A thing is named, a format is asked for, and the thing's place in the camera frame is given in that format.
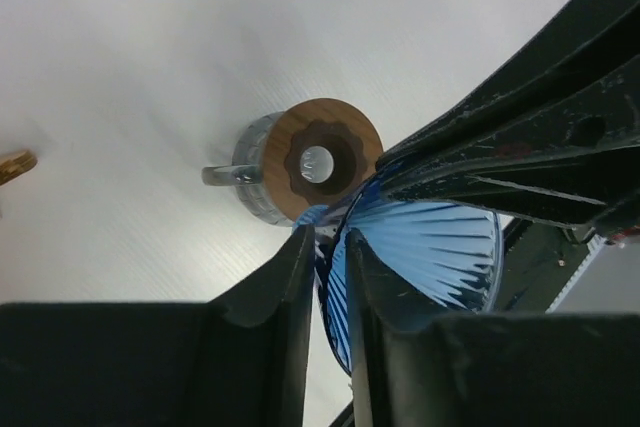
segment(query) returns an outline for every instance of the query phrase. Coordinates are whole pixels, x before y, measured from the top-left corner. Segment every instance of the white surface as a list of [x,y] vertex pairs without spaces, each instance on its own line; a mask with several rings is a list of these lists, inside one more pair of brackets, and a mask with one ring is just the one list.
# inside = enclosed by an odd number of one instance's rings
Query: white surface
[[[567,0],[0,0],[0,301],[210,299],[288,232],[199,169],[329,96],[385,146],[454,105]],[[313,330],[306,424],[350,391]]]

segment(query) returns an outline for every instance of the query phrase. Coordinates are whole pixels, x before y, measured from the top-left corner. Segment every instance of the wooden handle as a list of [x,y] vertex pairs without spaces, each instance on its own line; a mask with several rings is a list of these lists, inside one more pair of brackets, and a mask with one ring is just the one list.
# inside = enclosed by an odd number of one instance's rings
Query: wooden handle
[[29,172],[38,163],[38,159],[28,150],[0,156],[0,185]]

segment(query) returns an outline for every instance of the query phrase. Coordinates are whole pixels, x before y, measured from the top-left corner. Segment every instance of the black plastic part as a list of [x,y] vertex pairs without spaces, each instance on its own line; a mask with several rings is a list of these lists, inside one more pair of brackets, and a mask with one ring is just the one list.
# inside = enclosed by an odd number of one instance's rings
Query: black plastic part
[[640,317],[433,316],[359,233],[347,243],[357,427],[635,425]]
[[610,237],[640,223],[640,0],[571,0],[458,105],[378,161],[382,194]]
[[313,228],[209,304],[5,305],[0,424],[302,424]]

